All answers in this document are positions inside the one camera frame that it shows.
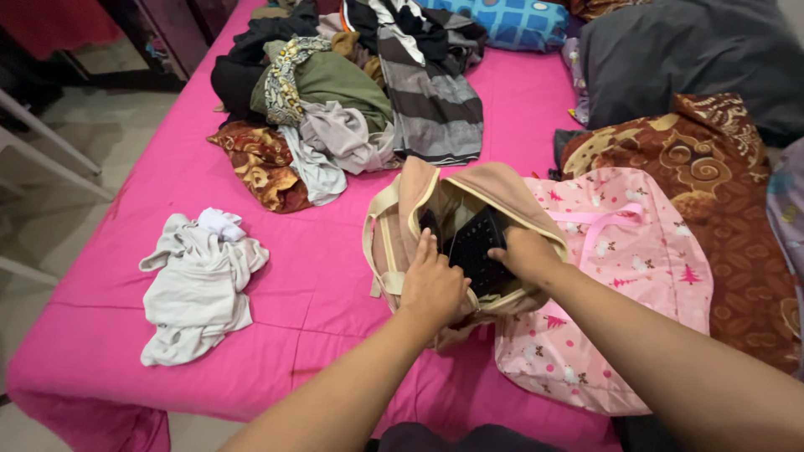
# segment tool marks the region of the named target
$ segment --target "striped cloth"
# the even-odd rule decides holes
[[[483,106],[461,72],[482,58],[486,32],[448,11],[427,10],[425,15],[449,31],[447,60],[427,60],[422,67],[389,27],[378,31],[379,59],[396,131],[393,149],[433,165],[465,165],[480,156]],[[461,33],[466,27],[472,33]]]

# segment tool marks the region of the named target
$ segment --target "bag handle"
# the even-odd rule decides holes
[[[597,237],[603,232],[603,228],[610,224],[618,224],[621,226],[638,226],[644,221],[644,208],[638,203],[628,203],[625,206],[618,208],[611,212],[594,212],[594,213],[563,213],[545,211],[550,218],[554,221],[571,221],[573,223],[589,224],[589,229],[586,231],[586,238],[584,239],[584,248],[580,252],[580,261],[578,262],[578,269],[583,270],[589,254],[595,247]],[[561,318],[563,320],[572,320],[569,314],[566,313],[561,306],[550,300],[541,309],[537,310],[540,314],[550,315],[552,317]]]
[[[402,281],[404,280],[404,273],[386,272],[380,276],[377,272],[377,266],[374,263],[374,256],[371,255],[371,223],[389,208],[392,208],[399,203],[400,176],[401,175],[397,175],[393,182],[391,182],[391,185],[385,187],[371,200],[371,202],[368,204],[366,220],[363,223],[363,255],[366,257],[366,261],[368,262],[368,265],[371,267],[371,271],[374,274],[374,283],[371,284],[371,296],[375,298],[379,297],[379,289],[383,289],[393,295],[399,295],[402,293]]]

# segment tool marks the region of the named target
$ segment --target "white chair leg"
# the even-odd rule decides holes
[[[50,140],[64,150],[64,152],[73,156],[76,160],[95,173],[95,175],[99,175],[101,173],[100,167],[96,165],[95,162],[87,158],[86,155],[83,155],[78,149],[68,143],[67,140],[54,132],[50,127],[47,127],[44,122],[41,122],[39,118],[32,115],[31,112],[25,109],[25,107],[20,105],[13,97],[9,96],[1,89],[0,105],[8,109],[12,114],[28,124],[33,130],[36,130],[45,137],[50,138]]]
[[[0,187],[6,188],[6,190],[14,193],[17,196],[24,196],[25,191],[16,183],[11,182],[8,179],[0,178]]]
[[[20,276],[24,276],[34,281],[42,282],[43,284],[48,284],[54,287],[59,284],[59,279],[57,277],[44,273],[43,271],[37,270],[33,267],[22,265],[17,261],[6,259],[5,257],[0,257],[0,270],[18,274]]]
[[[0,142],[5,142],[12,145],[20,154],[23,155],[23,157],[37,162],[39,165],[44,166],[48,170],[53,171],[54,173],[65,178],[66,180],[69,180],[70,182],[75,183],[76,185],[90,190],[96,195],[99,195],[101,198],[106,199],[107,201],[114,199],[114,195],[108,191],[98,187],[94,183],[89,182],[87,179],[82,178],[73,171],[70,171],[66,167],[60,165],[55,160],[49,158],[45,154],[42,154],[39,150],[17,138],[14,134],[3,129],[2,127],[0,127]]]

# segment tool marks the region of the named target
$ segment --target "beige bag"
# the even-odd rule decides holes
[[[421,235],[419,219],[428,209],[436,214],[442,238],[446,238],[491,205],[509,224],[545,236],[566,261],[567,245],[556,222],[508,165],[488,162],[457,171],[443,180],[438,178],[439,171],[419,158],[408,157],[401,174],[369,205],[363,227],[363,253],[375,276],[371,295],[382,294],[391,311],[399,308],[404,274],[416,255]],[[548,300],[538,288],[520,280],[499,292],[478,300],[469,289],[460,313],[431,345],[441,350],[466,339],[477,325],[492,323],[498,316],[539,309]]]

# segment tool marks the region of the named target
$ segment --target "pink bedsheet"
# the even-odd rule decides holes
[[[224,120],[212,112],[215,56],[261,3],[240,2],[10,363],[12,400],[74,450],[168,450],[166,411],[248,421],[391,315],[368,295],[360,237],[369,199],[395,172],[350,177],[335,202],[281,216],[266,212],[204,140]],[[486,120],[480,160],[546,177],[553,130],[576,127],[559,56],[488,49],[469,79]],[[195,218],[210,206],[241,215],[271,252],[246,288],[255,323],[193,363],[145,368],[139,356],[154,326],[142,296],[155,275],[137,263],[171,213]],[[494,366],[493,338],[492,327],[445,356],[426,351],[375,434],[402,421],[450,436],[495,423],[569,449],[619,450],[607,417],[512,384]]]

